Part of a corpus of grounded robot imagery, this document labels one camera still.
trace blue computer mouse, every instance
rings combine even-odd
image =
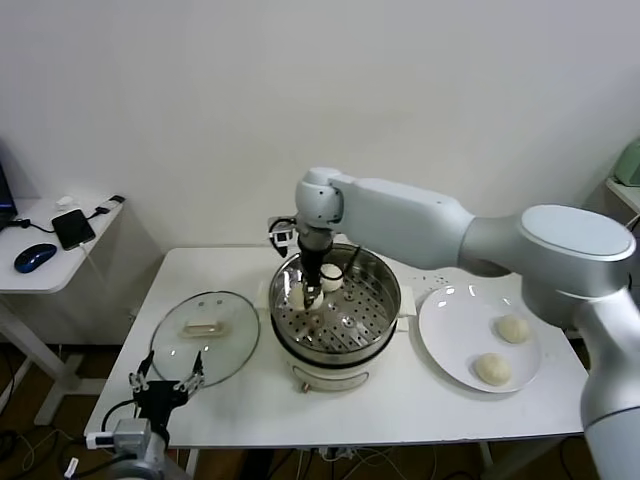
[[[13,266],[20,273],[33,272],[36,268],[49,260],[58,251],[58,247],[50,243],[39,243],[27,248],[16,257]]]

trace smartphone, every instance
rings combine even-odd
[[[81,243],[86,243],[96,238],[96,234],[89,225],[87,217],[82,210],[72,210],[51,220],[53,230],[58,235],[60,245],[65,250],[76,248]]]

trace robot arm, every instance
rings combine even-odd
[[[592,359],[582,422],[600,475],[640,471],[640,314],[627,292],[635,239],[595,213],[557,205],[502,218],[474,217],[455,199],[327,168],[296,188],[295,228],[308,303],[335,233],[420,269],[519,273],[527,306],[559,327],[574,324]]]

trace stainless steel pot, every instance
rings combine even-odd
[[[343,285],[325,293],[317,310],[295,311],[291,287],[302,279],[300,254],[276,272],[269,288],[271,321],[280,343],[295,357],[323,368],[348,368],[371,360],[389,343],[400,309],[400,287],[378,257],[352,245],[334,244],[325,257],[345,270]]]

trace white plate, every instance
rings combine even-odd
[[[511,344],[496,329],[503,315],[513,313],[529,322],[531,337]],[[420,308],[420,336],[433,359],[456,380],[485,392],[515,392],[540,368],[541,349],[531,320],[499,298],[473,284],[449,285],[432,292]],[[478,377],[473,362],[483,353],[498,353],[511,365],[505,385],[489,385]]]

